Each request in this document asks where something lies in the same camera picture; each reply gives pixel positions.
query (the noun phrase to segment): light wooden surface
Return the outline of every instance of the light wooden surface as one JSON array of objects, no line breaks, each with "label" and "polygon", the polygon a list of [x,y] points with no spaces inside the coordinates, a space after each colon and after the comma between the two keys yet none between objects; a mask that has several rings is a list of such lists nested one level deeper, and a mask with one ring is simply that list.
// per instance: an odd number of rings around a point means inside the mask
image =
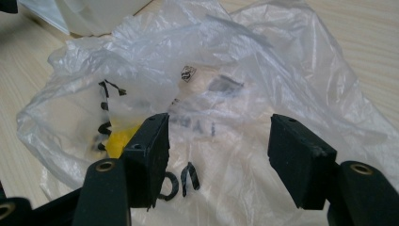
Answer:
[{"label": "light wooden surface", "polygon": [[[156,11],[161,2],[142,11]],[[220,2],[233,11],[254,1]],[[342,46],[364,95],[399,128],[399,1],[307,2]],[[39,185],[41,164],[16,137],[16,114],[53,71],[47,57],[70,39],[24,8],[0,12],[0,180],[8,197],[27,197],[33,207],[48,201]]]}]

